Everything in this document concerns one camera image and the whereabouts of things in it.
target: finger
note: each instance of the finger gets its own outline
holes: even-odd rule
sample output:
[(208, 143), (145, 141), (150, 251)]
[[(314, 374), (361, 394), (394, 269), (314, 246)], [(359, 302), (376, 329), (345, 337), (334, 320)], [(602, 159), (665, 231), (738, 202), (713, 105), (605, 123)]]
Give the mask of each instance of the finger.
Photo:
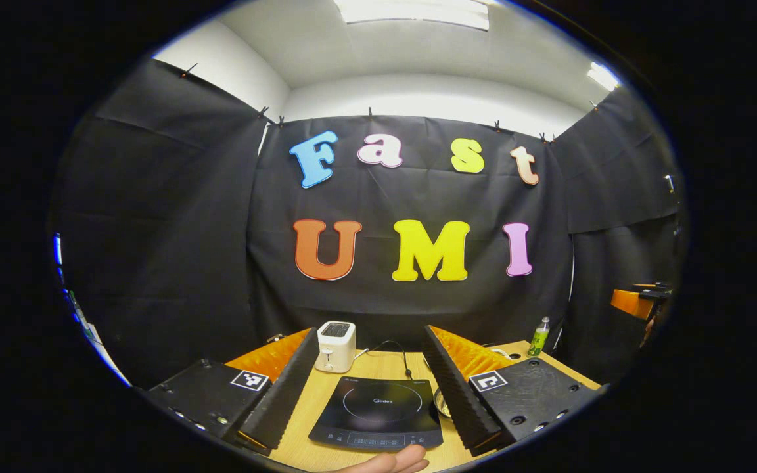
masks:
[(422, 471), (428, 467), (428, 464), (430, 462), (428, 460), (420, 460), (417, 461), (417, 463), (412, 464), (411, 466), (405, 468), (405, 470), (399, 471), (397, 473), (417, 473), (417, 471)]
[(331, 473), (391, 473), (396, 467), (396, 456), (378, 454), (363, 463), (354, 464)]
[(426, 449), (422, 445), (408, 445), (396, 452), (396, 467), (393, 473), (403, 471), (421, 461), (426, 456)]

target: white toaster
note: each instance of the white toaster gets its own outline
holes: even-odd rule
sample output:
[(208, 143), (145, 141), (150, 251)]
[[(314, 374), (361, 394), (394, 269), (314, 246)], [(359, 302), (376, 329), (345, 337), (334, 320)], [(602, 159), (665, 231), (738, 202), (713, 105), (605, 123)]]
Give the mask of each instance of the white toaster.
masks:
[(355, 357), (355, 324), (327, 321), (317, 331), (319, 354), (315, 368), (329, 373), (346, 373)]

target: white ceiling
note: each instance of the white ceiling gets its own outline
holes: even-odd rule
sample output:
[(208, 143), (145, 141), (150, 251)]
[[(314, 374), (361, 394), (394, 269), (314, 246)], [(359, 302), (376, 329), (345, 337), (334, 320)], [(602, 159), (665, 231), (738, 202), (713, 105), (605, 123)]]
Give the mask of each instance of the white ceiling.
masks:
[(592, 58), (553, 25), (512, 5), (490, 4), (490, 30), (427, 21), (345, 24), (333, 0), (255, 0), (219, 20), (291, 89), (388, 73), (498, 81), (591, 110), (607, 90), (586, 77)]

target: induction cooktop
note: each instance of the induction cooktop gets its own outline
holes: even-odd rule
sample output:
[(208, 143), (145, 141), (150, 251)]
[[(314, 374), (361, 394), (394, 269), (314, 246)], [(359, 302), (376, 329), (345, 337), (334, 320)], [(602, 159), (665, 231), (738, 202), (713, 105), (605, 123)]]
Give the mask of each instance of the induction cooktop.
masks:
[(349, 449), (399, 450), (442, 443), (429, 380), (343, 376), (309, 439)]

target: power cord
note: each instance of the power cord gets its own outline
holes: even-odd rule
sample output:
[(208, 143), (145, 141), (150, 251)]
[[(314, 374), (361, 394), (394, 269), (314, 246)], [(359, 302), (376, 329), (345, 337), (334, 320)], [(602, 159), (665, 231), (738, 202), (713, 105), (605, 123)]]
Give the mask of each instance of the power cord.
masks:
[(375, 352), (384, 344), (396, 344), (396, 346), (399, 347), (400, 350), (402, 350), (402, 359), (403, 361), (405, 361), (405, 375), (408, 377), (409, 380), (411, 381), (414, 380), (414, 378), (411, 375), (411, 369), (408, 369), (408, 356), (405, 354), (405, 348), (402, 347), (402, 344), (400, 344), (399, 342), (395, 340), (385, 340), (381, 342), (381, 344), (376, 345), (374, 348), (366, 348), (365, 350), (361, 351), (361, 353), (355, 355), (353, 360), (358, 359), (358, 357), (363, 355), (364, 353)]

